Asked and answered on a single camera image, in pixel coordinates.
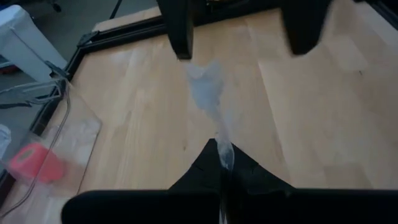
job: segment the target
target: black bracket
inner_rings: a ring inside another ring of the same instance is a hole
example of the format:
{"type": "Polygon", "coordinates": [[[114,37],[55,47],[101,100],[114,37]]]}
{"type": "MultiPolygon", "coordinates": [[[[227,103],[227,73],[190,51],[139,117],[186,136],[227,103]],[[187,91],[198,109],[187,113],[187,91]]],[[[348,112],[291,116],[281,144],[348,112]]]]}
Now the black bracket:
{"type": "Polygon", "coordinates": [[[48,66],[51,71],[63,78],[68,78],[68,72],[62,70],[61,68],[55,66],[53,63],[49,62],[49,61],[45,61],[44,62],[46,64],[46,66],[48,66]]]}
{"type": "Polygon", "coordinates": [[[192,58],[193,11],[191,0],[157,0],[167,35],[175,54],[180,60],[192,58]]]}
{"type": "Polygon", "coordinates": [[[87,43],[91,42],[92,38],[96,37],[98,34],[100,34],[100,32],[98,30],[90,32],[88,34],[84,34],[80,38],[79,43],[77,43],[77,47],[82,47],[82,46],[86,45],[87,43]]]}

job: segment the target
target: wooden surface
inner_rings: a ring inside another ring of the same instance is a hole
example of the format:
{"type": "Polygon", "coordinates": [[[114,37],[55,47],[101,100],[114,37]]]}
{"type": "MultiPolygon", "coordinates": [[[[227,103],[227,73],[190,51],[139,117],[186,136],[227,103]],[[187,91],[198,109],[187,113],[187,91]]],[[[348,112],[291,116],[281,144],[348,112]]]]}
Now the wooden surface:
{"type": "MultiPolygon", "coordinates": [[[[195,28],[192,62],[224,68],[233,142],[296,187],[398,188],[397,32],[335,1],[321,44],[292,57],[279,16],[195,28]]],[[[166,189],[189,168],[215,127],[185,75],[166,36],[84,58],[73,84],[103,128],[81,192],[166,189]]]]}

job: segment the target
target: transparent plastic container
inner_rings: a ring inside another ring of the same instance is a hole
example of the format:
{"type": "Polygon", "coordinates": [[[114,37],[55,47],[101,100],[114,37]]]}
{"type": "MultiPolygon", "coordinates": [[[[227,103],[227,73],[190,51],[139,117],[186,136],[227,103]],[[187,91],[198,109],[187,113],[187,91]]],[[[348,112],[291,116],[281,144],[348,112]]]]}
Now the transparent plastic container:
{"type": "Polygon", "coordinates": [[[101,121],[66,79],[0,91],[1,165],[16,182],[1,223],[60,223],[79,191],[101,121]]]}

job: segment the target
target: gray floor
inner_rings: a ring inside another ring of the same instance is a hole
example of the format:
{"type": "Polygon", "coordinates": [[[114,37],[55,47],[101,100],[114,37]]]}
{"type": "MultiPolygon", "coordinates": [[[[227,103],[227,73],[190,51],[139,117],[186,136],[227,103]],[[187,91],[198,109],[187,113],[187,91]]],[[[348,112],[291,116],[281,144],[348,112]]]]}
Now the gray floor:
{"type": "MultiPolygon", "coordinates": [[[[61,55],[69,60],[80,37],[90,32],[97,22],[108,20],[117,0],[59,0],[62,12],[45,9],[44,16],[37,16],[36,26],[55,46],[61,55]]],[[[125,16],[156,6],[155,0],[123,0],[116,17],[125,16]]]]}

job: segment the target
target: translucent plastic film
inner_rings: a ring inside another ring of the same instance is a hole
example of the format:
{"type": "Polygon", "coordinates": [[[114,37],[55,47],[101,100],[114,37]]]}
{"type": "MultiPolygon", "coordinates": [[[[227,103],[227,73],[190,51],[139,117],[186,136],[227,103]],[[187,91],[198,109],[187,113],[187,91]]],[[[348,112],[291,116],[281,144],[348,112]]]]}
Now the translucent plastic film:
{"type": "Polygon", "coordinates": [[[224,87],[221,65],[217,61],[212,61],[204,68],[192,63],[186,63],[184,66],[187,71],[192,98],[198,108],[206,111],[206,114],[216,124],[217,135],[215,138],[221,165],[232,171],[234,151],[220,111],[220,96],[224,87]]]}

